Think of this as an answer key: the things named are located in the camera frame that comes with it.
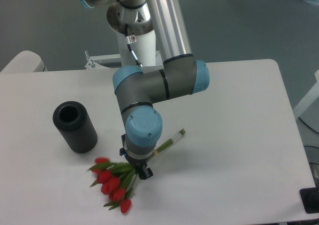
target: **white table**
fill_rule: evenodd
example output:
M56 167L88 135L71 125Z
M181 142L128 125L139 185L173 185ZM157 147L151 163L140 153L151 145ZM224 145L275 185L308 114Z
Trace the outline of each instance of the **white table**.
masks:
M150 162L130 212L85 172L97 156L119 157L115 70L0 75L0 224L248 225L315 219L299 190L314 187L285 87L272 60L209 63L207 91L155 105L159 144L187 134ZM87 154L71 151L52 122L64 101L82 103L98 133Z

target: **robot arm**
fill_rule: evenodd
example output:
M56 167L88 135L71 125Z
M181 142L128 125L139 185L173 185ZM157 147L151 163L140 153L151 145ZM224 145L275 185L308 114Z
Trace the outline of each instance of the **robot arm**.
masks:
M209 86L205 63L196 61L191 53L178 0L146 2L164 69L143 73L140 67L128 65L113 76L114 92L126 131L122 136L120 155L125 155L136 166L141 179L153 175L147 162L162 132L162 118L153 104L200 92ZM119 3L131 10L145 5L143 0L120 0Z

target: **cable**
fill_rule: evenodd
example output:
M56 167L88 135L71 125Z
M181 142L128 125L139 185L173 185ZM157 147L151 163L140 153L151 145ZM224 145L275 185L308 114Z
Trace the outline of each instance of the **cable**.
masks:
M125 23L124 26L125 26L125 28L124 28L124 36L127 37L127 36L129 36L129 25ZM136 54L134 53L134 51L132 50L130 44L128 44L128 48L129 48L129 51L131 52L131 54L134 57L136 65L142 67L142 63L139 62L139 60L138 60Z
M302 120L302 118L298 117L300 119L300 121L307 127L309 128L311 131L313 131L316 134L319 134L318 131L314 130L312 127L310 127L304 120Z
M315 162L310 162L309 164L319 165L319 163L315 163Z
M304 147L309 147L309 148L315 148L315 149L319 149L319 147L316 147L316 146L312 146L312 145L304 145Z

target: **black cylinder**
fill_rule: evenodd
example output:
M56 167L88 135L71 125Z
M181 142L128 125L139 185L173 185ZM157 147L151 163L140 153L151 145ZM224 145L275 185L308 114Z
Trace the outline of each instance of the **black cylinder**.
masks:
M53 123L76 153L89 152L98 141L90 117L79 102L60 104L53 113Z

